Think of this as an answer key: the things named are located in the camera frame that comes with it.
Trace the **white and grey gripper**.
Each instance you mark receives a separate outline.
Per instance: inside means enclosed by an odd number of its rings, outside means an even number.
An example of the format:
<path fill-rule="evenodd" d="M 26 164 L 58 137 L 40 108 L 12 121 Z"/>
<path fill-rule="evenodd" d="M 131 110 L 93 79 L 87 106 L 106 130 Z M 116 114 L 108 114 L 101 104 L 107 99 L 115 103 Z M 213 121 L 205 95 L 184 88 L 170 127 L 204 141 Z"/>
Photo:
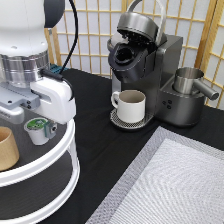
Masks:
<path fill-rule="evenodd" d="M 0 118 L 21 124 L 27 109 L 54 121 L 44 125 L 45 137 L 52 139 L 56 135 L 56 123 L 65 124 L 76 114 L 74 90 L 60 74 L 46 69 L 40 74 L 38 81 L 27 84 L 0 82 Z"/>

